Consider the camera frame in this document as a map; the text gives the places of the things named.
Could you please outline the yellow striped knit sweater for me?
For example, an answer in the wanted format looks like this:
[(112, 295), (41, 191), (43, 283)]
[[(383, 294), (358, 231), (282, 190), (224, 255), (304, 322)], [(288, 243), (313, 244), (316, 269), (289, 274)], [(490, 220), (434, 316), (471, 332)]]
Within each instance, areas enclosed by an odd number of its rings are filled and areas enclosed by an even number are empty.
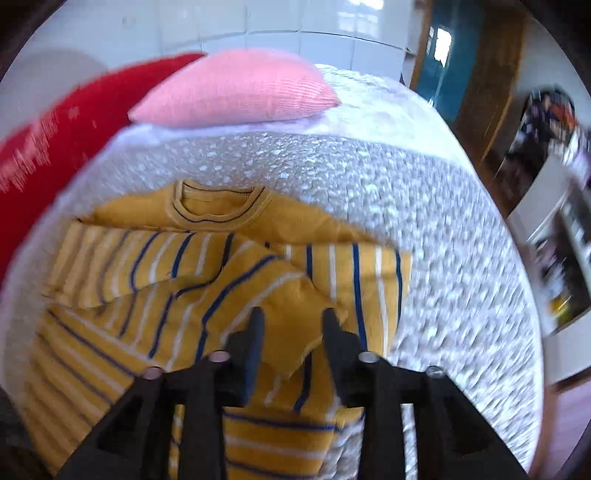
[(190, 366), (266, 318), (256, 390), (223, 420), (232, 479), (311, 479), (346, 411), (322, 348), (331, 308), (386, 354), (412, 258), (325, 211), (263, 186), (178, 181), (72, 222), (48, 277), (20, 408), (58, 471), (133, 378)]

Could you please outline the cluttered clothes rack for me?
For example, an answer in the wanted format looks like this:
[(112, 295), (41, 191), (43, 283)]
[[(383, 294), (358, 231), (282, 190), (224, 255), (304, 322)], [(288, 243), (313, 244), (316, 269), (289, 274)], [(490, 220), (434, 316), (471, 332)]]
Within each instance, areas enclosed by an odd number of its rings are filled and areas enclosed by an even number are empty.
[(495, 175), (509, 211), (528, 192), (551, 148), (567, 146), (577, 127), (574, 102), (563, 89), (548, 87), (529, 94), (515, 137)]

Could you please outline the beige heart-pattern quilt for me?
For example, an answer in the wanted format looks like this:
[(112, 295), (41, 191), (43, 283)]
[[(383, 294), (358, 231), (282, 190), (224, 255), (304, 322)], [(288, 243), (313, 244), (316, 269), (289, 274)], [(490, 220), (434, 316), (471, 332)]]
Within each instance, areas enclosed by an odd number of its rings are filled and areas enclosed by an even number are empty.
[[(530, 467), (542, 424), (538, 315), (511, 235), (476, 175), (440, 158), (332, 136), (243, 133), (106, 153), (42, 216), (3, 286), (7, 388), (19, 411), (45, 286), (70, 224), (114, 199), (178, 181), (269, 188), (412, 258), (390, 350), (413, 370), (442, 366)], [(360, 417), (329, 446), (318, 479), (352, 479)]]

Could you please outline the white shelf unit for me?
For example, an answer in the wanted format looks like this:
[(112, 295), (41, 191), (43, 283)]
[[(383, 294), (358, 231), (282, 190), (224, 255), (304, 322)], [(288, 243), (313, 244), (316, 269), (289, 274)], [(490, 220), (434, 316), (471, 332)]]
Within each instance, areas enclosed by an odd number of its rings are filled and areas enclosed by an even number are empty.
[(508, 226), (539, 312), (549, 384), (590, 372), (590, 151), (551, 153)]

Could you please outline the red embroidered pillow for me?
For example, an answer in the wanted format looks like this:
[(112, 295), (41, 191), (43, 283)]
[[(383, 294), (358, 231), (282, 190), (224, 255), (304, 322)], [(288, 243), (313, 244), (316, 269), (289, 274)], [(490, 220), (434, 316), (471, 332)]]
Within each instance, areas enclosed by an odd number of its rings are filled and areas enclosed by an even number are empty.
[(127, 112), (153, 87), (204, 56), (185, 53), (99, 76), (1, 141), (2, 276), (56, 196), (130, 124)]

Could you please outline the white bed sheet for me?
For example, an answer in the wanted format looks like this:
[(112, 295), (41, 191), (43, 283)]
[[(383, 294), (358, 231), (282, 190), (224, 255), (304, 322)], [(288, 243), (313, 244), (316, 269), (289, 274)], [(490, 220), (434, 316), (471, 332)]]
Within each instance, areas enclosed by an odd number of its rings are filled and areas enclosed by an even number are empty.
[(327, 112), (294, 121), (168, 129), (133, 124), (121, 129), (106, 150), (151, 147), (185, 138), (252, 132), (328, 135), (383, 143), (440, 158), (475, 175), (464, 148), (439, 112), (402, 83), (387, 77), (318, 65), (341, 104)]

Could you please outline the pink pillow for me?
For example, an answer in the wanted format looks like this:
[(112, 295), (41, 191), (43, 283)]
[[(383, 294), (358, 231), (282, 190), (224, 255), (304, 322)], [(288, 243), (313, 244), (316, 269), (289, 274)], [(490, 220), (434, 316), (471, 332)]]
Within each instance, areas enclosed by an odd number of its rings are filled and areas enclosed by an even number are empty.
[(300, 120), (341, 104), (322, 72), (287, 51), (226, 50), (196, 60), (152, 88), (128, 118), (166, 128)]

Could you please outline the white headboard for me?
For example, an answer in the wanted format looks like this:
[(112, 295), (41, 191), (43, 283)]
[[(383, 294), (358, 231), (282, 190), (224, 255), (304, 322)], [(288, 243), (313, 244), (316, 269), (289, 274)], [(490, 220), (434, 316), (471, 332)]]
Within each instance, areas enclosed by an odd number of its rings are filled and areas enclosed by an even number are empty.
[(79, 84), (106, 71), (96, 58), (71, 49), (16, 59), (1, 81), (1, 138), (34, 120)]

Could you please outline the wooden door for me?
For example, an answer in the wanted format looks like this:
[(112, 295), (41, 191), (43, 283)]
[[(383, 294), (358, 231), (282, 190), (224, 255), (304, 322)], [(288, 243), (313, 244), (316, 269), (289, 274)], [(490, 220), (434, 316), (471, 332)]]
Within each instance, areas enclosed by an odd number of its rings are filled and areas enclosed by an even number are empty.
[(473, 163), (483, 161), (507, 115), (523, 57), (526, 15), (515, 6), (486, 9), (477, 56), (454, 131)]

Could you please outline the white wardrobe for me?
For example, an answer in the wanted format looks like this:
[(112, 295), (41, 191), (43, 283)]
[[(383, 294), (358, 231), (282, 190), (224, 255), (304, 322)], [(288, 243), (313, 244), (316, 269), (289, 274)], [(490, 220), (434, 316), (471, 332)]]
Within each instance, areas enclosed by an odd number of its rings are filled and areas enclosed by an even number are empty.
[(410, 83), (425, 1), (123, 1), (120, 21), (149, 56), (239, 48)]

